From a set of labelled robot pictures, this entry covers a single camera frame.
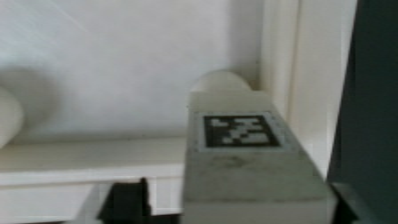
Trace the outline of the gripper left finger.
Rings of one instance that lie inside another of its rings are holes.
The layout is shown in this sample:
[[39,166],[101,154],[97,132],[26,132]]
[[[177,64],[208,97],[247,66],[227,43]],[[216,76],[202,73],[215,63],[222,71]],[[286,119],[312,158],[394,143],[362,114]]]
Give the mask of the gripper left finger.
[[101,205],[101,224],[145,224],[151,214],[147,180],[115,183]]

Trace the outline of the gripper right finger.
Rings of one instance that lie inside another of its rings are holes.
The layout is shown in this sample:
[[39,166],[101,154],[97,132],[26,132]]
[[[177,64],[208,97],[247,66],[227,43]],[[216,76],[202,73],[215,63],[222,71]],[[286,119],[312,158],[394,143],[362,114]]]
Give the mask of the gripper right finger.
[[351,186],[332,182],[330,188],[337,198],[332,224],[392,224],[376,217]]

